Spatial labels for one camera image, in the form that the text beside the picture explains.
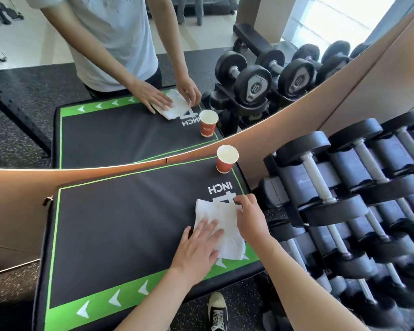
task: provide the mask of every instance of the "black and white sneaker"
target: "black and white sneaker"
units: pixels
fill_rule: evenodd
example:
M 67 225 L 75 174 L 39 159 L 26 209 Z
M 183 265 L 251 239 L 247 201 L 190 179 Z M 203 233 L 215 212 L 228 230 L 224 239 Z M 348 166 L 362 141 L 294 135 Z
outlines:
M 220 292 L 210 295 L 208 317 L 209 331 L 227 331 L 227 305 Z

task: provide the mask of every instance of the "red paper cup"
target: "red paper cup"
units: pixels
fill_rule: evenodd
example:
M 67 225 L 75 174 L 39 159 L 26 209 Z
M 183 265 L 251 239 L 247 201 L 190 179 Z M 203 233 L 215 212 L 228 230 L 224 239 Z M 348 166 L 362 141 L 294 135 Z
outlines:
M 216 123 L 219 120 L 218 114 L 210 109 L 203 110 L 199 114 L 199 119 L 201 121 L 201 123 L 199 123 L 201 134 L 204 137 L 210 137 L 213 132 L 215 132 Z
M 216 151 L 216 169 L 219 173 L 230 172 L 235 162 L 239 159 L 239 152 L 232 145 L 222 145 Z

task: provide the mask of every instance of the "beige floor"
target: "beige floor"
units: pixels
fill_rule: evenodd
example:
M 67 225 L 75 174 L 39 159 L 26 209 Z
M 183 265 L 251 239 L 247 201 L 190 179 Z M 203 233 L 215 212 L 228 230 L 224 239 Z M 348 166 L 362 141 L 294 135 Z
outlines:
M 1 69 L 40 66 L 72 62 L 64 39 L 49 24 L 39 10 L 29 8 L 25 0 L 12 0 L 25 16 L 23 21 L 0 24 L 0 51 L 7 57 Z M 205 16 L 198 26 L 195 17 L 186 18 L 179 26 L 184 51 L 232 46 L 236 15 Z M 153 21 L 150 21 L 156 53 L 165 53 Z

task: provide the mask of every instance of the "t-shirt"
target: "t-shirt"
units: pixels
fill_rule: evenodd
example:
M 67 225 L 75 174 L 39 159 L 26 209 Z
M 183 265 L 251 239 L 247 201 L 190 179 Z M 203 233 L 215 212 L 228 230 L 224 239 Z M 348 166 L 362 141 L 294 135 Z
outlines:
M 26 0 L 31 8 L 48 8 L 64 0 Z M 66 0 L 82 25 L 126 69 L 147 80 L 158 69 L 145 0 Z M 111 92 L 124 89 L 113 77 L 69 47 L 78 77 L 90 88 Z

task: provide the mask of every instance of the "napkin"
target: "napkin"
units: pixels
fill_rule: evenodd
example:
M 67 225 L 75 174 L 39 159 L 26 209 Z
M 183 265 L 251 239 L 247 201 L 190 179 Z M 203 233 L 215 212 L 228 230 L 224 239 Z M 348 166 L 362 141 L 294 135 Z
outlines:
M 152 107 L 168 120 L 174 120 L 177 117 L 183 116 L 191 108 L 184 97 L 176 89 L 169 90 L 166 95 L 173 101 L 172 108 L 165 111 L 154 103 L 152 103 Z
M 196 200 L 194 228 L 203 218 L 207 218 L 209 223 L 214 219 L 218 220 L 218 225 L 213 233 L 220 228 L 224 229 L 224 235 L 215 247 L 215 250 L 220 250 L 218 258 L 242 260 L 244 257 L 245 242 L 237 228 L 236 210 L 238 209 L 242 210 L 242 206 L 225 202 Z

